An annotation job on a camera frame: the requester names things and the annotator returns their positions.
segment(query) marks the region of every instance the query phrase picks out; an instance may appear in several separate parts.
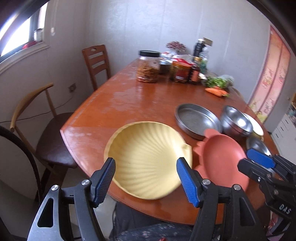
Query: windowsill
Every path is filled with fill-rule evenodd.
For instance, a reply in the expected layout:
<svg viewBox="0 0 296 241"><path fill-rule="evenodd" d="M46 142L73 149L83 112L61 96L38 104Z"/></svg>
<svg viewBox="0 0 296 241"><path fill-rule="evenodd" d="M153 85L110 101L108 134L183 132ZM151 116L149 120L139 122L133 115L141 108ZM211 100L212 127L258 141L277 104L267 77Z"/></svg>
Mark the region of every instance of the windowsill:
<svg viewBox="0 0 296 241"><path fill-rule="evenodd" d="M43 41L11 55L0 63L0 74L24 58L47 48L49 48L49 46Z"/></svg>

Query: pink plate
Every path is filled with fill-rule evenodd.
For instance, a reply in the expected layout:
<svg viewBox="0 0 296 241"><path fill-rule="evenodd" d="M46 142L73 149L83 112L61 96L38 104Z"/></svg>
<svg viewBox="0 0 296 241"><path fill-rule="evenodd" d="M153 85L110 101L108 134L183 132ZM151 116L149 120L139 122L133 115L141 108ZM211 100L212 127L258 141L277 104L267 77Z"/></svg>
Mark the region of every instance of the pink plate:
<svg viewBox="0 0 296 241"><path fill-rule="evenodd" d="M193 148L200 160L195 170L216 185L232 187L239 184L246 191L249 178L237 169L238 162L246 158L242 147L231 137L214 129L205 130L204 135L205 139Z"/></svg>

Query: wooden table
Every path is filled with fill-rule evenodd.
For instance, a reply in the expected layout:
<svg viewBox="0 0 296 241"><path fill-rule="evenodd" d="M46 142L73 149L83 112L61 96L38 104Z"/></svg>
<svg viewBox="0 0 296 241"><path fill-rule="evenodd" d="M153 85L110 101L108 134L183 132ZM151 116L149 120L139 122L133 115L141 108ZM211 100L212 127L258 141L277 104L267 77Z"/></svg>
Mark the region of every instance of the wooden table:
<svg viewBox="0 0 296 241"><path fill-rule="evenodd" d="M81 169L91 176L102 167L103 152L112 134L125 124L135 121L157 121L177 130L186 143L195 146L197 140L185 134L176 124L174 112L178 105L201 105L220 117L225 105L233 106L254 117L248 105L235 93L229 98L219 98L204 90L203 86L175 83L167 76L159 76L157 83L135 80L136 61L109 79L94 92L70 117L61 129L63 139ZM272 154L277 149L264 129L264 142ZM193 153L193 168L198 165ZM161 220L194 224L198 209L188 202L182 186L159 200L142 200L133 197L115 183L111 183L109 195L114 199L145 214ZM250 180L246 191L255 209L264 203L264 195L258 184ZM217 223L222 222L223 205L218 207Z"/></svg>

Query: round metal pan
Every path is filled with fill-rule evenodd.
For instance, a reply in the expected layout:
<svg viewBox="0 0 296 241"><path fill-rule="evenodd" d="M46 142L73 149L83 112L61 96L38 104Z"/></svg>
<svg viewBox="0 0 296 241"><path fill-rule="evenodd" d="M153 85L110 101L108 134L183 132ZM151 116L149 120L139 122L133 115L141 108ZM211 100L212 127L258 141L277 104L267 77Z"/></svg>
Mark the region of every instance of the round metal pan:
<svg viewBox="0 0 296 241"><path fill-rule="evenodd" d="M179 105L175 111L178 126L189 136L203 140L206 129L222 132L219 119L209 110L196 104Z"/></svg>

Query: chair seat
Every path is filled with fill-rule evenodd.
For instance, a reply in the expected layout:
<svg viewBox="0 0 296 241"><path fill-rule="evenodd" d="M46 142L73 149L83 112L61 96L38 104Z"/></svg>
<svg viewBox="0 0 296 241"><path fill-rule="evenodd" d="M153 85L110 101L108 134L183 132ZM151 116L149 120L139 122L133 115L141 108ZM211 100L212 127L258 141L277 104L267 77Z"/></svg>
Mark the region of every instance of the chair seat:
<svg viewBox="0 0 296 241"><path fill-rule="evenodd" d="M77 163L69 153L60 129L73 113L62 113L55 116L43 131L36 148L36 154L51 164L76 168Z"/></svg>

